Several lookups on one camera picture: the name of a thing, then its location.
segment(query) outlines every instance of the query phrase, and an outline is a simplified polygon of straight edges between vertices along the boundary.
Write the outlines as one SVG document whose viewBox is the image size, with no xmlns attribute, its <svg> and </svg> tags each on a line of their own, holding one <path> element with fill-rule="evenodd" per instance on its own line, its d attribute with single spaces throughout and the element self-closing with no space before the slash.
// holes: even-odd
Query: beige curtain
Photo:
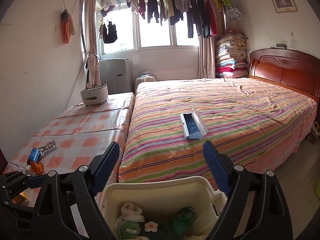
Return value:
<svg viewBox="0 0 320 240">
<path fill-rule="evenodd" d="M 84 28 L 85 40 L 88 50 L 88 70 L 89 82 L 88 87 L 101 85 L 99 60 L 97 55 L 96 28 L 94 13 L 96 10 L 96 0 L 84 0 Z"/>
<path fill-rule="evenodd" d="M 215 78 L 214 36 L 199 36 L 199 74 L 198 78 Z"/>
<path fill-rule="evenodd" d="M 225 22 L 223 10 L 218 12 L 217 10 L 217 30 L 218 35 L 221 36 L 225 33 Z M 202 35 L 199 36 L 199 74 L 198 78 L 215 78 L 216 77 L 216 69 L 215 69 L 215 43 L 214 36 L 209 38 L 203 38 Z"/>
</svg>

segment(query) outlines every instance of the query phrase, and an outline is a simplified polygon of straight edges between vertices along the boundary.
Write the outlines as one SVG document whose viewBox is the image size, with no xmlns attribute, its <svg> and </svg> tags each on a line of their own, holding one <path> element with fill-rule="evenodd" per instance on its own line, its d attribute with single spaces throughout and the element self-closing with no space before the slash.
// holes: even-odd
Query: floor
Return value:
<svg viewBox="0 0 320 240">
<path fill-rule="evenodd" d="M 286 198 L 295 239 L 310 222 L 320 206 L 314 190 L 320 179 L 320 139 L 315 145 L 304 139 L 297 153 L 293 153 L 275 174 Z M 252 207 L 253 194 L 247 199 L 236 235 L 242 234 Z"/>
</svg>

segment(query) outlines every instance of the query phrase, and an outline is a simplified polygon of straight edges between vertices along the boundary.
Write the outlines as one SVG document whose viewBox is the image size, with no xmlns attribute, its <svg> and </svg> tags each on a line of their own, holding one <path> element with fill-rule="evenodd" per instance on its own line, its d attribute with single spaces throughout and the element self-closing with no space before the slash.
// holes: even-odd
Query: checkered tablecloth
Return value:
<svg viewBox="0 0 320 240">
<path fill-rule="evenodd" d="M 69 107 L 61 115 L 41 128 L 10 160 L 4 173 L 23 170 L 32 148 L 44 146 L 55 140 L 57 149 L 41 159 L 45 172 L 56 170 L 59 174 L 72 172 L 89 164 L 103 154 L 112 141 L 120 146 L 119 160 L 107 184 L 118 182 L 119 165 L 128 136 L 134 107 L 133 93 L 110 95 L 101 105 L 85 106 L 82 102 Z M 39 188 L 28 189 L 28 205 L 34 206 Z M 100 202 L 101 194 L 96 197 Z"/>
</svg>

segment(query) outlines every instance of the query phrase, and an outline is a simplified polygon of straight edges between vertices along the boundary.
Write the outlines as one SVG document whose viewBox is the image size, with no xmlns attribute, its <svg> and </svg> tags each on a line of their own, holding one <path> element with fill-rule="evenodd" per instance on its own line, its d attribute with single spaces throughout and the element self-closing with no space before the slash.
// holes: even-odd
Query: white plastic basket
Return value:
<svg viewBox="0 0 320 240">
<path fill-rule="evenodd" d="M 210 233 L 218 219 L 217 208 L 221 212 L 226 201 L 226 195 L 214 191 L 207 179 L 193 176 L 162 182 L 111 184 L 104 189 L 99 208 L 117 237 L 114 223 L 125 202 L 142 208 L 146 220 L 165 220 L 175 216 L 180 208 L 192 206 L 196 215 L 186 236 L 201 236 Z"/>
</svg>

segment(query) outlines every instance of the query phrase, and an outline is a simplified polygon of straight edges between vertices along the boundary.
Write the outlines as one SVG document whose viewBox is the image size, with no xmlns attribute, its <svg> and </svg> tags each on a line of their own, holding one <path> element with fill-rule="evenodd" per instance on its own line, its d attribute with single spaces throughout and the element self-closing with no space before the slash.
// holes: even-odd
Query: striped bedspread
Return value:
<svg viewBox="0 0 320 240">
<path fill-rule="evenodd" d="M 208 128 L 201 140 L 183 135 L 180 113 L 191 106 Z M 207 140 L 249 171 L 275 169 L 310 132 L 316 108 L 307 96 L 251 78 L 142 83 L 119 182 L 199 175 L 216 187 L 202 156 Z"/>
</svg>

